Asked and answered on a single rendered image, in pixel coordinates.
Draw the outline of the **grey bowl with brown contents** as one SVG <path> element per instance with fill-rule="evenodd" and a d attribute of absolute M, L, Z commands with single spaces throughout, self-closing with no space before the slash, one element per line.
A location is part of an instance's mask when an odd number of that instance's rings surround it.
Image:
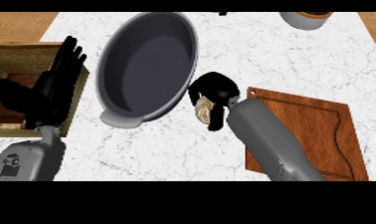
<path fill-rule="evenodd" d="M 280 12 L 283 21 L 297 29 L 316 30 L 328 21 L 330 12 Z"/>

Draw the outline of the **open wooden drawer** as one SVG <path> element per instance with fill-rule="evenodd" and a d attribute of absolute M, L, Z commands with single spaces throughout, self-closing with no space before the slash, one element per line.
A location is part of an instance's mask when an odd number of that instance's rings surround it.
<path fill-rule="evenodd" d="M 22 86 L 33 87 L 40 74 L 55 61 L 61 42 L 0 43 L 0 74 Z M 25 115 L 0 105 L 0 137 L 40 137 L 40 133 L 25 128 Z"/>

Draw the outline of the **dark grey pot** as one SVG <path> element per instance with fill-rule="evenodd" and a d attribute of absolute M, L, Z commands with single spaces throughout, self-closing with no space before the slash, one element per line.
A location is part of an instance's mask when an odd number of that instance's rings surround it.
<path fill-rule="evenodd" d="M 193 25 L 179 12 L 145 12 L 114 34 L 97 67 L 102 122 L 136 128 L 179 104 L 198 60 Z"/>

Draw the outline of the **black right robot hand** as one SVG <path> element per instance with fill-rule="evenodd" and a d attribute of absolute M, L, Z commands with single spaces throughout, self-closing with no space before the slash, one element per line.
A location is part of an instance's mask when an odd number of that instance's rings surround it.
<path fill-rule="evenodd" d="M 239 89 L 235 81 L 221 73 L 210 72 L 193 81 L 187 87 L 187 94 L 195 107 L 201 97 L 212 102 L 207 129 L 210 131 L 221 130 L 224 109 L 232 108 L 239 100 Z"/>

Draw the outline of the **beige cupcake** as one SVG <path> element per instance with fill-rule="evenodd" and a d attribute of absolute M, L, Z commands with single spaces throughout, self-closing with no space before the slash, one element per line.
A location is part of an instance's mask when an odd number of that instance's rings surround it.
<path fill-rule="evenodd" d="M 210 99 L 207 97 L 201 97 L 195 105 L 195 115 L 198 120 L 205 124 L 210 124 L 210 112 L 212 107 L 214 103 L 210 101 Z"/>

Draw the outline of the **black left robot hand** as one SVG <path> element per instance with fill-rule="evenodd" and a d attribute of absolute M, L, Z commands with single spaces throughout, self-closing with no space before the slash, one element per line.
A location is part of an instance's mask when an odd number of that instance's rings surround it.
<path fill-rule="evenodd" d="M 41 73 L 33 88 L 0 79 L 0 104 L 8 110 L 25 115 L 27 129 L 64 123 L 86 59 L 78 40 L 68 36 L 52 68 Z"/>

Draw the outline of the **brown wooden cutting board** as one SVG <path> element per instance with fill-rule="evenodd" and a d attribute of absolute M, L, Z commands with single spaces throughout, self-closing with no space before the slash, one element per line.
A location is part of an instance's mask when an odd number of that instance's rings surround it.
<path fill-rule="evenodd" d="M 246 97 L 263 101 L 286 125 L 323 177 L 330 181 L 367 181 L 348 105 L 254 87 Z"/>

